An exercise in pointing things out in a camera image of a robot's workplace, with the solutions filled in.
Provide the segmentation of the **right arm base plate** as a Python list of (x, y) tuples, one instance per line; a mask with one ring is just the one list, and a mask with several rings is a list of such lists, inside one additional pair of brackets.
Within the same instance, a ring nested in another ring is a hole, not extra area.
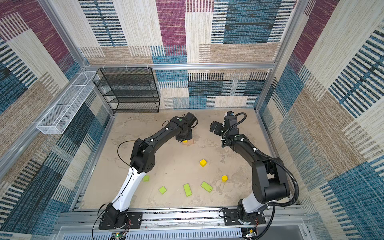
[(265, 217), (257, 212), (248, 214), (238, 209), (222, 208), (218, 214), (224, 219), (225, 226), (266, 224)]

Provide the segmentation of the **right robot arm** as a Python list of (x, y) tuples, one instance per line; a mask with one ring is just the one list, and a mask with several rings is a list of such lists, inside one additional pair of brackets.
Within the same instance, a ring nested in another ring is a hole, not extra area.
[(266, 155), (238, 131), (226, 136), (228, 128), (219, 122), (211, 123), (210, 132), (220, 136), (224, 148), (230, 147), (252, 167), (252, 193), (240, 200), (237, 207), (240, 224), (256, 220), (268, 207), (288, 207), (297, 202), (298, 181), (280, 158)]

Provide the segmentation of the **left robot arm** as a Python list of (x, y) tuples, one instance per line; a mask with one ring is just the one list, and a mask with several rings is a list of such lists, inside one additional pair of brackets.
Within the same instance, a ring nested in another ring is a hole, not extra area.
[(131, 200), (139, 184), (156, 163), (155, 153), (168, 140), (175, 138), (179, 143), (193, 138), (192, 129), (198, 120), (192, 113), (175, 116), (158, 132), (146, 139), (134, 142), (129, 163), (129, 173), (114, 200), (106, 204), (105, 210), (98, 215), (93, 229), (127, 231), (141, 227), (143, 213), (129, 212)]

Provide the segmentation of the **natural wood block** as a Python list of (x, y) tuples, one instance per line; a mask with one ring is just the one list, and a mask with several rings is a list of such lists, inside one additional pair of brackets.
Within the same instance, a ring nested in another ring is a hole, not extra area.
[(191, 140), (187, 140), (188, 141), (188, 143), (187, 144), (183, 144), (183, 145), (192, 145), (192, 144), (194, 144), (195, 143), (195, 141), (193, 140), (193, 139), (191, 139)]

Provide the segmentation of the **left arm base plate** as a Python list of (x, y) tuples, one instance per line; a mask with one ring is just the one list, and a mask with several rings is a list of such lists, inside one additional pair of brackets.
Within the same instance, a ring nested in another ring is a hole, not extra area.
[(105, 213), (99, 224), (99, 230), (139, 229), (142, 224), (142, 212)]

